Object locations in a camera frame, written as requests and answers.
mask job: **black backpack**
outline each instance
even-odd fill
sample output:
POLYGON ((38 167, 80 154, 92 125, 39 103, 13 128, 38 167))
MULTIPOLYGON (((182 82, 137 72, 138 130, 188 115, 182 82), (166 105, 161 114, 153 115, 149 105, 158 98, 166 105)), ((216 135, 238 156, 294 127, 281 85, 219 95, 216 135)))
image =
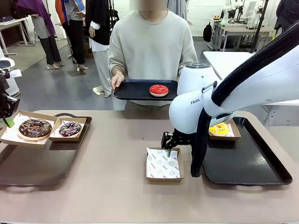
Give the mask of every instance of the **black backpack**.
POLYGON ((209 22, 209 24, 204 29, 204 40, 210 42, 211 38, 212 38, 212 26, 211 23, 209 22))

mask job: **neck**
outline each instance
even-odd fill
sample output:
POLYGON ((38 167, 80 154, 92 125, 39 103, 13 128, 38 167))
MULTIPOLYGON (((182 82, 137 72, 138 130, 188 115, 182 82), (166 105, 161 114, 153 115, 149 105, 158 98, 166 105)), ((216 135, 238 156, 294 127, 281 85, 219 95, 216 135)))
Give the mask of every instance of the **neck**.
POLYGON ((148 22, 161 22, 168 14, 164 11, 139 11, 139 14, 148 22))

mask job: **yellow frosted donut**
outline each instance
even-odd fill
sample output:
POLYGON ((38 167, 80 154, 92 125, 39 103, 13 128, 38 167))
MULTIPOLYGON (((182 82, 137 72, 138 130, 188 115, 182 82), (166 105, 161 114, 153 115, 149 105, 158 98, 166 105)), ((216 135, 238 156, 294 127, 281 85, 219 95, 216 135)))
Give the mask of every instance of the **yellow frosted donut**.
POLYGON ((209 128, 209 133, 215 136, 225 136, 229 132, 229 127, 225 123, 220 123, 209 128))

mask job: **donut box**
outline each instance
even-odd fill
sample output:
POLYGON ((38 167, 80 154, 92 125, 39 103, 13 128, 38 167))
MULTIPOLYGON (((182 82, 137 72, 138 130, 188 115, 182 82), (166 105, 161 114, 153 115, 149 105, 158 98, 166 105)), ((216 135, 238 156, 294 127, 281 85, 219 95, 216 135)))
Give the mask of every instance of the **donut box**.
POLYGON ((150 182, 180 182, 185 177, 183 158, 179 148, 170 157, 162 148, 147 148, 146 178, 150 182))
POLYGON ((222 141, 237 141, 241 138, 241 134, 235 125, 235 122, 231 119, 224 122, 227 125, 230 125, 230 131, 233 132, 233 136, 215 136, 209 133, 210 140, 222 140, 222 141))
POLYGON ((52 133, 50 134, 49 139, 51 141, 79 141, 80 135, 83 130, 84 124, 86 123, 86 118, 58 118, 53 129, 52 133), (81 125, 81 129, 76 134, 76 136, 69 136, 69 137, 63 137, 59 134, 59 129, 62 125, 67 124, 67 122, 77 122, 81 125))
POLYGON ((43 148, 49 137, 37 141, 25 140, 20 135, 20 125, 28 119, 42 119, 49 122, 53 128, 57 121, 57 117, 27 111, 17 111, 11 117, 11 119, 14 120, 14 126, 8 127, 5 125, 2 128, 0 131, 0 141, 9 145, 26 146, 32 148, 43 148))

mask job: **tray rim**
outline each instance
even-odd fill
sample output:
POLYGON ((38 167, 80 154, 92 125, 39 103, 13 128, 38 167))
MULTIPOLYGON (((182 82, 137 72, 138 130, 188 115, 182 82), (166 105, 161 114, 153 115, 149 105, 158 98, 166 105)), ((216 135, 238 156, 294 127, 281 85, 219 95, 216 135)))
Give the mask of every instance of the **tray rim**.
MULTIPOLYGON (((87 133, 87 131, 89 129, 89 126, 90 126, 93 118, 89 117, 89 116, 86 116, 86 117, 85 116, 75 116, 75 115, 69 114, 69 113, 62 113, 62 114, 54 115, 54 117, 58 117, 58 118, 61 117, 61 116, 70 116, 70 117, 73 117, 73 118, 86 118, 86 122, 85 122, 84 126, 87 126, 86 131, 82 135, 82 140, 81 141, 77 141, 77 142, 71 142, 71 143, 78 143, 79 142, 79 145, 78 145, 77 149, 75 149, 76 152, 74 154, 73 160, 71 161, 71 163, 70 163, 67 171, 65 172, 65 175, 63 176, 63 178, 61 180, 57 181, 54 184, 2 184, 2 183, 0 183, 0 186, 2 186, 2 187, 3 186, 4 187, 19 187, 19 188, 26 188, 26 187, 54 187, 54 186, 59 185, 61 182, 63 182, 65 180, 65 178, 67 177, 67 175, 68 175, 68 173, 69 173, 69 171, 71 169, 71 166, 73 165, 74 160, 76 159, 76 156, 77 156, 77 153, 78 153, 78 149, 81 146, 81 143, 82 143, 82 141, 83 141, 83 139, 84 139, 84 137, 85 137, 85 135, 86 135, 86 133, 87 133)), ((65 142, 51 141, 51 144, 53 144, 53 143, 57 144, 57 143, 70 143, 70 142, 69 141, 65 141, 65 142)))
MULTIPOLYGON (((152 82, 159 82, 159 83, 168 83, 168 84, 176 84, 178 85, 178 82, 175 80, 171 80, 171 79, 125 79, 123 81, 123 83, 152 83, 152 82)), ((117 87, 114 91, 113 91, 113 97, 117 98, 117 99, 121 99, 121 100, 142 100, 142 101, 173 101, 173 99, 165 99, 163 97, 161 98, 153 98, 153 99, 139 99, 139 98, 131 98, 131 99, 127 99, 127 98, 122 98, 119 96, 116 96, 116 93, 119 91, 119 87, 117 87)))
MULTIPOLYGON (((255 127, 252 125, 252 123, 250 122, 250 119, 246 118, 246 117, 240 117, 240 116, 235 116, 232 119, 246 119, 250 125, 252 126, 252 128, 255 129, 255 127)), ((260 138, 263 139, 263 137, 260 135, 260 133, 255 129, 255 131, 257 132, 257 134, 259 135, 260 138)), ((208 172, 206 171, 206 166, 205 166, 205 160, 203 161, 202 165, 205 171, 205 175, 207 177, 207 179, 215 184, 220 184, 220 185, 229 185, 229 186, 245 186, 245 187, 253 187, 253 186, 282 186, 282 185, 289 185, 293 182, 293 177, 290 174, 290 172, 285 168, 285 166, 283 165, 283 163, 281 162, 281 160, 276 156, 276 154, 274 153, 274 151, 272 150, 271 146, 269 146, 269 144, 263 139, 263 141, 265 142, 265 144, 267 144, 267 146, 269 147, 269 149, 272 151, 273 155, 276 157, 276 159, 280 162, 280 165, 286 170, 287 174, 289 175, 289 177, 291 178, 289 182, 286 183, 237 183, 237 182, 217 182, 212 180, 209 176, 208 176, 208 172)))

